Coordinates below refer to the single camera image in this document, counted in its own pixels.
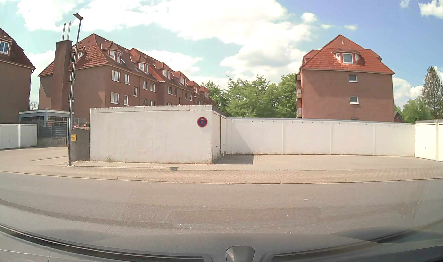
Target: street lamp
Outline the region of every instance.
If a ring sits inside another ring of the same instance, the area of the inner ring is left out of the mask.
[[[81,30],[81,21],[84,19],[78,13],[74,14],[74,16],[79,19],[79,27],[78,27],[78,36],[76,37],[76,48],[74,49],[74,62],[73,62],[73,75],[71,80],[71,93],[70,93],[70,124],[69,128],[69,142],[68,142],[68,164],[71,166],[71,132],[72,132],[72,124],[74,119],[73,116],[73,89],[74,89],[74,72],[76,71],[76,61],[78,60],[78,41],[79,41],[79,31]]]

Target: tree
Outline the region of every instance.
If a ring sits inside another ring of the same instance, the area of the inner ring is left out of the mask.
[[[401,113],[401,108],[397,106],[396,103],[393,102],[393,104],[395,105],[395,112]]]
[[[431,118],[430,109],[423,103],[422,97],[409,99],[403,106],[401,116],[406,123],[415,123],[418,120],[429,120]]]
[[[274,115],[272,117],[296,117],[296,74],[281,77],[278,85],[272,85],[267,92],[272,100]]]
[[[274,108],[268,89],[276,85],[257,75],[254,80],[228,80],[228,112],[234,117],[273,117]]]
[[[430,109],[433,119],[443,118],[443,83],[434,67],[427,69],[422,89],[422,101]]]
[[[202,86],[205,86],[210,91],[210,98],[212,98],[216,103],[217,107],[228,114],[228,106],[229,106],[229,98],[228,93],[225,89],[220,88],[219,85],[215,85],[215,83],[210,79],[207,83],[202,82]]]
[[[31,101],[29,103],[29,110],[36,110],[38,108],[37,101]]]

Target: apartment building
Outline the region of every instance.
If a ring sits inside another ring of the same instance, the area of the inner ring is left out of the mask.
[[[338,35],[303,57],[297,117],[394,122],[393,74],[374,51]]]
[[[31,74],[35,67],[23,49],[0,27],[0,122],[19,122],[29,110]]]
[[[210,91],[205,86],[199,86],[195,81],[188,81],[187,85],[194,90],[194,104],[210,104]]]
[[[172,70],[137,49],[126,49],[96,34],[56,43],[55,60],[40,77],[39,109],[69,110],[73,63],[73,111],[90,119],[91,108],[201,104],[215,102],[187,85],[182,72]]]

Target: blue sky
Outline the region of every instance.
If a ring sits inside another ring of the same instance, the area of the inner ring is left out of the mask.
[[[227,75],[272,82],[297,72],[302,56],[342,34],[374,50],[391,68],[395,102],[421,93],[435,66],[443,81],[443,0],[0,0],[0,27],[38,73],[54,57],[63,23],[79,12],[80,39],[96,33],[137,48],[201,83],[226,87]]]

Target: chimney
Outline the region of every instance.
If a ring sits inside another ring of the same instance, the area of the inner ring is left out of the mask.
[[[71,62],[72,44],[73,41],[71,40],[64,40],[56,43],[53,78],[51,82],[51,109],[69,109],[68,94],[70,92],[71,84],[69,82],[70,73],[68,72],[68,69]]]

